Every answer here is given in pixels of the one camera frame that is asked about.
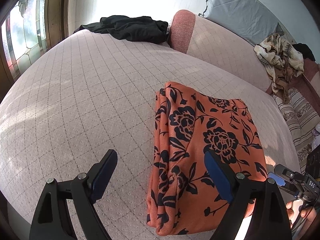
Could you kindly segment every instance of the folded cloth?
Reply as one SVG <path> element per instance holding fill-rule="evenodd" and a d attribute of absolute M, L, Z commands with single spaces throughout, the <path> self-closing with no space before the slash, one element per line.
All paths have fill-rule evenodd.
<path fill-rule="evenodd" d="M 320 145 L 320 123 L 312 130 L 313 140 L 311 144 L 312 150 L 316 149 Z"/>
<path fill-rule="evenodd" d="M 313 53 L 311 49 L 308 47 L 307 44 L 298 43 L 298 44 L 292 44 L 292 46 L 299 52 L 302 53 L 302 56 L 304 59 L 309 58 L 312 61 L 316 61 L 315 56 L 313 56 Z"/>
<path fill-rule="evenodd" d="M 264 181 L 266 162 L 257 129 L 240 99 L 205 96 L 167 82 L 156 94 L 154 164 L 147 194 L 147 225 L 160 236 L 215 229 L 228 208 L 205 166 L 214 150 L 234 172 Z M 253 210 L 249 204 L 246 216 Z"/>
<path fill-rule="evenodd" d="M 279 34 L 270 35 L 253 49 L 272 80 L 273 93 L 287 104 L 288 85 L 292 77 L 298 77 L 304 71 L 302 54 Z"/>
<path fill-rule="evenodd" d="M 100 22 L 81 25 L 73 33 L 87 29 L 93 33 L 110 33 L 112 37 L 127 41 L 162 43 L 167 41 L 168 23 L 154 21 L 150 16 L 129 18 L 123 15 L 102 17 Z"/>

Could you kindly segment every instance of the finger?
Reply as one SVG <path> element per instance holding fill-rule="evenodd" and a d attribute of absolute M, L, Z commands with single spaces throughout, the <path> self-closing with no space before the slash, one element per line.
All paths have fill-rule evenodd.
<path fill-rule="evenodd" d="M 292 207 L 292 201 L 289 201 L 285 206 L 287 209 L 290 209 Z"/>
<path fill-rule="evenodd" d="M 306 208 L 306 209 L 302 210 L 301 213 L 300 213 L 301 216 L 302 216 L 302 213 L 303 213 L 304 216 L 306 216 L 307 214 L 309 214 L 309 215 L 308 215 L 308 217 L 307 217 L 307 219 L 306 219 L 306 222 L 304 223 L 301 231 L 298 233 L 298 238 L 297 238 L 297 239 L 300 239 L 300 238 L 304 235 L 304 233 L 308 230 L 308 228 L 309 228 L 310 225 L 312 224 L 313 220 L 314 220 L 314 219 L 316 218 L 316 216 L 317 216 L 316 210 L 315 210 L 314 208 L 312 208 L 312 209 L 310 210 L 310 208 L 312 208 L 312 207 Z"/>
<path fill-rule="evenodd" d="M 288 214 L 289 219 L 291 219 L 291 218 L 293 218 L 294 212 L 292 209 L 287 209 L 287 214 Z"/>
<path fill-rule="evenodd" d="M 313 221 L 316 218 L 316 210 L 313 207 L 308 207 L 300 212 L 301 217 L 308 215 L 307 219 Z"/>

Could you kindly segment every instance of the metal screw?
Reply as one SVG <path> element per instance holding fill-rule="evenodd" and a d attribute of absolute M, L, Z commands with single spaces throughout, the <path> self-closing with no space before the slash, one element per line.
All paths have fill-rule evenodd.
<path fill-rule="evenodd" d="M 54 178 L 47 178 L 47 180 L 45 182 L 50 184 L 50 183 L 54 182 Z"/>
<path fill-rule="evenodd" d="M 274 184 L 276 181 L 275 181 L 273 178 L 268 178 L 268 182 L 269 182 L 270 184 Z"/>
<path fill-rule="evenodd" d="M 85 177 L 87 176 L 86 173 L 82 172 L 78 175 L 78 179 L 85 179 Z"/>
<path fill-rule="evenodd" d="M 238 179 L 244 179 L 244 178 L 245 178 L 244 174 L 242 174 L 242 173 L 240 173 L 240 172 L 236 174 L 236 177 L 237 177 Z"/>

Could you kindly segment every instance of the orange floral fabric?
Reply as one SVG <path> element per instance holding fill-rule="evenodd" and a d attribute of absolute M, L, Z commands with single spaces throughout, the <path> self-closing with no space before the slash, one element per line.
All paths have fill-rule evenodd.
<path fill-rule="evenodd" d="M 212 149 L 234 172 L 264 181 L 266 162 L 252 118 L 240 99 L 205 96 L 167 82 L 156 95 L 155 152 L 147 225 L 160 236 L 215 229 L 228 208 L 205 166 Z M 248 205 L 247 216 L 253 204 Z"/>

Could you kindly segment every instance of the crumpled beige cloth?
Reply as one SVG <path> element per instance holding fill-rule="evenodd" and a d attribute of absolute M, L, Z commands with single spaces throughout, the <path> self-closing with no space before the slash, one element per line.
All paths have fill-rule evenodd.
<path fill-rule="evenodd" d="M 298 77 L 304 72 L 302 53 L 296 51 L 277 33 L 254 46 L 253 50 L 272 80 L 273 93 L 287 104 L 289 102 L 288 85 L 292 77 Z"/>

